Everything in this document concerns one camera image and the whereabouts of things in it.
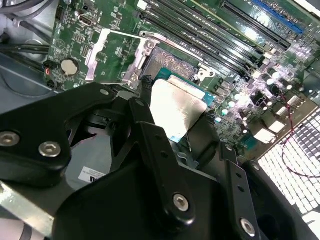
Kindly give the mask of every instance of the perforated metal panel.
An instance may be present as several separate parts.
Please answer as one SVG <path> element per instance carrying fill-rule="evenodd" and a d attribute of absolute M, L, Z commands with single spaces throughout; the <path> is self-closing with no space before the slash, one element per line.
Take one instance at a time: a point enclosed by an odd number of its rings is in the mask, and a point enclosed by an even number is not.
<path fill-rule="evenodd" d="M 284 149 L 283 142 L 288 137 L 258 162 L 287 200 L 296 205 L 304 216 L 320 205 L 320 178 L 298 176 L 287 166 L 302 175 L 320 176 L 320 109 L 295 129 Z"/>

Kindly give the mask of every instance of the hdmi port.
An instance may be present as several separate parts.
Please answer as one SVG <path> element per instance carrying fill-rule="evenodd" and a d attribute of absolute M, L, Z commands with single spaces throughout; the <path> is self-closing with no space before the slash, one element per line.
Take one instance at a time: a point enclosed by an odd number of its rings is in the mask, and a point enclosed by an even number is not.
<path fill-rule="evenodd" d="M 89 18 L 87 18 L 87 17 L 85 17 L 85 16 L 83 16 L 83 15 L 80 15 L 80 16 L 79 16 L 79 21 L 80 21 L 82 24 L 84 24 L 84 25 L 86 25 L 86 26 L 88 26 L 88 27 L 92 26 L 92 24 L 93 24 L 93 22 L 92 22 Z"/>

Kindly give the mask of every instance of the sticker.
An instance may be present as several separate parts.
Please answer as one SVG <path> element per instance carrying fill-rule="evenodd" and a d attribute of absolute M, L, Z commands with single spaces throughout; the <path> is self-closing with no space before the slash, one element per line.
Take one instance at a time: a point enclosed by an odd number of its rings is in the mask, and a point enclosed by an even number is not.
<path fill-rule="evenodd" d="M 105 175 L 106 174 L 102 172 L 98 172 L 96 170 L 84 166 L 80 173 L 79 180 L 82 180 L 87 183 L 93 183 L 94 181 L 98 180 L 99 178 L 102 178 Z"/>

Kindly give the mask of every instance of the motherboard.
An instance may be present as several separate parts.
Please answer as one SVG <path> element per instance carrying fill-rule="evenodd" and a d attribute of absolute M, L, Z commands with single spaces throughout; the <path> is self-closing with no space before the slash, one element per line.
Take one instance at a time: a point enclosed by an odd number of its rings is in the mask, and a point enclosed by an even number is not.
<path fill-rule="evenodd" d="M 320 18 L 293 0 L 61 0 L 55 18 L 48 60 L 62 90 L 168 81 L 239 149 L 272 143 L 287 104 L 319 95 L 304 81 L 320 79 Z"/>

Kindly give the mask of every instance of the red wire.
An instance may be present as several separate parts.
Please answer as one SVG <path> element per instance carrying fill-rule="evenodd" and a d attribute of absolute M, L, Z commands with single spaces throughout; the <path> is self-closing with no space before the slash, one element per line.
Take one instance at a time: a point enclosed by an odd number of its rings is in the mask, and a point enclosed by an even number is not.
<path fill-rule="evenodd" d="M 292 120 L 292 113 L 291 113 L 291 107 L 289 105 L 289 103 L 287 102 L 287 99 L 284 95 L 281 96 L 282 99 L 285 101 L 285 104 L 286 104 L 286 108 L 288 109 L 288 112 L 289 112 L 289 120 L 290 120 L 290 125 L 291 125 L 291 131 L 290 131 L 290 136 L 283 142 L 282 144 L 282 155 L 281 155 L 281 159 L 282 159 L 282 162 L 284 163 L 284 165 L 286 166 L 286 168 L 289 170 L 290 173 L 293 173 L 295 175 L 298 175 L 300 177 L 305 177 L 305 178 L 308 178 L 308 179 L 318 179 L 320 178 L 320 175 L 319 176 L 309 176 L 309 175 L 305 175 L 305 174 L 301 174 L 301 173 L 298 173 L 294 170 L 292 170 L 285 162 L 285 149 L 286 149 L 286 145 L 287 143 L 289 142 L 289 140 L 294 136 L 295 134 L 295 129 L 294 129 L 294 122 Z"/>

